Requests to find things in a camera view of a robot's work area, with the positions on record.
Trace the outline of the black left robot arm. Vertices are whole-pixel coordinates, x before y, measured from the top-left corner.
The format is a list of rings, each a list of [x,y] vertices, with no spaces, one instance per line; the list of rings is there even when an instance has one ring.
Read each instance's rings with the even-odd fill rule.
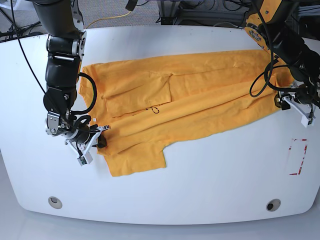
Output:
[[[251,97],[258,97],[266,88],[271,88],[277,92],[274,104],[282,110],[298,104],[310,108],[320,106],[320,56],[286,24],[299,3],[298,0],[253,0],[245,18],[246,33],[270,54],[270,62],[260,74],[264,85]],[[271,83],[273,70],[279,67],[279,61],[285,63],[284,67],[301,85],[290,88]]]

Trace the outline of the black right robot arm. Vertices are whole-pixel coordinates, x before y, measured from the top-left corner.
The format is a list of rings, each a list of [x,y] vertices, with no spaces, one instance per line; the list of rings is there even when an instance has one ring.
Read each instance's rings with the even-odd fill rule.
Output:
[[[46,132],[53,137],[63,136],[65,144],[76,152],[80,164],[89,164],[92,161],[90,149],[106,147],[102,133],[110,127],[89,125],[92,119],[89,112],[96,104],[98,91],[93,78],[81,72],[87,37],[83,15],[76,0],[34,0],[32,4],[48,33],[43,97],[47,110]],[[87,109],[72,110],[80,77],[91,83],[93,97]]]

